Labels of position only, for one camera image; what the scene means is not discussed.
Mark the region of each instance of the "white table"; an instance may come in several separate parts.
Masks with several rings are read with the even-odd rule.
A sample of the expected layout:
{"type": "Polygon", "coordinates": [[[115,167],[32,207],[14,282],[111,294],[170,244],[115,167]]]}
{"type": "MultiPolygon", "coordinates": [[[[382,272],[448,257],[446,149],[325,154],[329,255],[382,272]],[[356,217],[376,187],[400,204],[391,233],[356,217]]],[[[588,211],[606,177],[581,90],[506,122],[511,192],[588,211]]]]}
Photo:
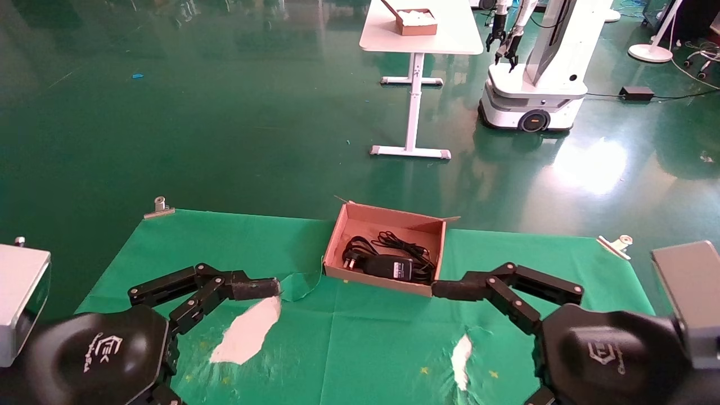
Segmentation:
{"type": "Polygon", "coordinates": [[[367,12],[365,27],[360,37],[360,48],[368,52],[399,52],[410,54],[408,77],[383,77],[381,83],[410,84],[410,114],[405,146],[372,147],[370,154],[421,156],[450,159],[447,149],[415,147],[420,117],[420,86],[443,84],[442,79],[423,78],[426,53],[477,55],[484,46],[467,0],[390,0],[396,9],[427,8],[438,20],[435,35],[402,36],[395,30],[395,16],[380,0],[372,0],[367,12]]]}

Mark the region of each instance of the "table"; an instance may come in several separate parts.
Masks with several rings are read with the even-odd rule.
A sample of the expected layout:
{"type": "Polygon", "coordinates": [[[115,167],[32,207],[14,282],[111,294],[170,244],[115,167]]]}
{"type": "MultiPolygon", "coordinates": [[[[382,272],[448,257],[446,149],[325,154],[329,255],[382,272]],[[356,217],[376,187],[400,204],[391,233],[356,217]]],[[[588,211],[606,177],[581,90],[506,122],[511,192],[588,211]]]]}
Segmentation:
{"type": "Polygon", "coordinates": [[[410,84],[410,112],[405,146],[375,145],[370,154],[450,159],[451,154],[447,149],[415,147],[422,94],[420,86],[422,84],[443,84],[442,79],[423,78],[423,64],[426,53],[453,55],[482,53],[483,44],[472,10],[467,0],[395,0],[390,3],[396,9],[430,9],[438,21],[438,32],[436,35],[402,36],[395,31],[395,16],[392,12],[380,0],[372,0],[360,37],[360,48],[368,52],[410,54],[408,77],[386,76],[380,81],[386,84],[410,84]]]}
{"type": "MultiPolygon", "coordinates": [[[[130,286],[199,262],[280,278],[283,291],[297,294],[283,297],[280,319],[248,362],[208,360],[230,323],[254,302],[225,301],[179,337],[172,388],[188,405],[522,405],[537,389],[533,338],[491,304],[320,277],[333,226],[179,209],[144,220],[78,312],[124,311],[130,286]],[[456,387],[450,361],[464,334],[474,346],[468,391],[456,387]]],[[[444,279],[513,261],[581,284],[584,308],[652,313],[630,264],[595,239],[451,228],[445,244],[444,279]]],[[[543,317],[556,308],[526,299],[543,317]]],[[[158,311],[167,316],[180,302],[158,311]]]]}

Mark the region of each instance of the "round stand base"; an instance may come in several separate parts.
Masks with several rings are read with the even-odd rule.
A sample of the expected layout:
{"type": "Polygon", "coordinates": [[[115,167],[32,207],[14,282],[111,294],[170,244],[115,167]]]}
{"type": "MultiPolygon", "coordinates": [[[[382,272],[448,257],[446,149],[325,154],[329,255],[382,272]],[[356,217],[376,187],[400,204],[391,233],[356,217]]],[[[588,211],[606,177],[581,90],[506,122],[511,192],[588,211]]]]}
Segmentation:
{"type": "Polygon", "coordinates": [[[620,20],[620,12],[609,9],[605,14],[605,22],[615,22],[620,20]]]}
{"type": "Polygon", "coordinates": [[[672,59],[672,52],[669,50],[648,44],[632,45],[628,53],[635,59],[650,63],[665,63],[672,59]]]}

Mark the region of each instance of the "open cardboard box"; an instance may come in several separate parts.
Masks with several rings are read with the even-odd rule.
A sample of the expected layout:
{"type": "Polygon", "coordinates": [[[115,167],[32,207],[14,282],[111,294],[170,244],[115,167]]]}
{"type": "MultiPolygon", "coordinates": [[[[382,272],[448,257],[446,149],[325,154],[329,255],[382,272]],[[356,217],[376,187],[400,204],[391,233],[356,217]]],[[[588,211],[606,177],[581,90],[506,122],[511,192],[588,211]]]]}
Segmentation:
{"type": "Polygon", "coordinates": [[[395,9],[387,0],[381,0],[382,3],[395,15],[395,26],[400,35],[435,35],[438,33],[438,23],[435,15],[430,9],[395,9]],[[422,12],[430,14],[435,20],[432,25],[408,25],[408,23],[400,16],[400,12],[422,12]]]}
{"type": "MultiPolygon", "coordinates": [[[[433,280],[437,280],[441,271],[447,222],[454,219],[457,218],[434,218],[371,205],[356,204],[352,201],[346,202],[340,209],[333,235],[330,237],[328,249],[325,251],[325,258],[323,259],[325,273],[330,277],[431,297],[430,285],[375,277],[367,275],[359,269],[345,268],[343,266],[343,251],[348,241],[354,236],[363,236],[368,241],[371,241],[377,239],[377,234],[380,231],[390,231],[403,241],[423,246],[429,250],[430,260],[437,264],[433,277],[433,280]]],[[[402,251],[395,249],[378,246],[375,248],[380,254],[407,256],[402,251]]]]}

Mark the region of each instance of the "white paper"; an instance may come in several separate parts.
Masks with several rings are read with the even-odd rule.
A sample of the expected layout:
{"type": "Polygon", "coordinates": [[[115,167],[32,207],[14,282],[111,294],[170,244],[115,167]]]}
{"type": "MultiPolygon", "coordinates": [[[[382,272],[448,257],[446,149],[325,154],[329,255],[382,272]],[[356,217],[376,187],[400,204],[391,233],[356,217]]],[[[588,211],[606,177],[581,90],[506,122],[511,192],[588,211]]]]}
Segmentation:
{"type": "Polygon", "coordinates": [[[410,12],[397,12],[402,18],[402,23],[407,26],[419,27],[421,25],[433,25],[436,23],[433,15],[426,12],[412,10],[410,12]]]}
{"type": "Polygon", "coordinates": [[[210,356],[210,362],[241,365],[260,352],[265,336],[280,318],[280,297],[265,298],[235,318],[210,356]]]}
{"type": "Polygon", "coordinates": [[[455,384],[457,384],[457,388],[460,388],[460,391],[467,391],[468,379],[465,365],[470,358],[471,352],[472,342],[470,338],[467,337],[467,334],[464,334],[460,342],[457,342],[457,345],[452,351],[452,357],[450,358],[452,370],[453,373],[455,373],[455,384]]]}

